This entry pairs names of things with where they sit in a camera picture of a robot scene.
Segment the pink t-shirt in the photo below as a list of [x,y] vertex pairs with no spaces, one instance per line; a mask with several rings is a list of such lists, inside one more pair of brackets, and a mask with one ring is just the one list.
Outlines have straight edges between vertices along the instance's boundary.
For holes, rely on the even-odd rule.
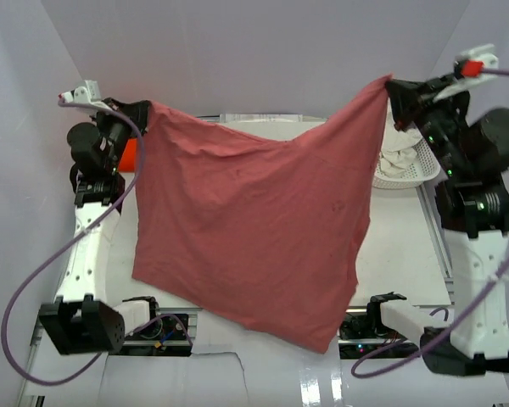
[[385,85],[369,83],[289,141],[152,103],[135,186],[134,279],[326,352],[358,284]]

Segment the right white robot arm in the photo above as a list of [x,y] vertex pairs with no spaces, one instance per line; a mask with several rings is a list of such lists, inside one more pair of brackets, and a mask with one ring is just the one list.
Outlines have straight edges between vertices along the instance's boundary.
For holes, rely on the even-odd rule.
[[449,326],[398,293],[373,296],[367,330],[399,333],[414,343],[426,367],[447,376],[509,373],[505,273],[509,267],[509,109],[466,120],[471,79],[386,83],[397,130],[416,127],[446,173],[435,189],[450,251],[455,317]]

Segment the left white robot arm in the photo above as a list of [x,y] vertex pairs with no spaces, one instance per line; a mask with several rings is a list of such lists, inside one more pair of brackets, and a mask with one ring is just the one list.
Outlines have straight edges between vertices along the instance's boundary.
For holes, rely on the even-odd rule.
[[66,136],[74,160],[70,173],[75,189],[74,243],[55,299],[41,305],[38,319],[62,355],[114,354],[128,336],[138,332],[152,338],[162,328],[154,298],[110,305],[106,289],[113,235],[123,201],[133,188],[119,172],[120,159],[128,141],[139,135],[147,106],[138,104],[124,115],[120,108],[102,102],[74,105],[92,116]]

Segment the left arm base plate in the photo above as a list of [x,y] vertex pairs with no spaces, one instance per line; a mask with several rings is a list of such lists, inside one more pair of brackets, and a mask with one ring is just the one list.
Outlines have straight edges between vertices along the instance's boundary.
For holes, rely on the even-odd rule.
[[189,357],[196,336],[196,325],[196,314],[160,317],[150,326],[130,334],[119,355]]

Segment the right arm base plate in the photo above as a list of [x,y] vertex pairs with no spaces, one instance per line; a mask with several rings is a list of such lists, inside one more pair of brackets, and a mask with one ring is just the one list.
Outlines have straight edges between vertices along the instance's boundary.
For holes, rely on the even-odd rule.
[[348,312],[338,329],[338,348],[341,360],[358,360],[360,357],[385,348],[373,359],[404,359],[414,354],[418,347],[401,334],[382,328],[375,330],[366,312]]

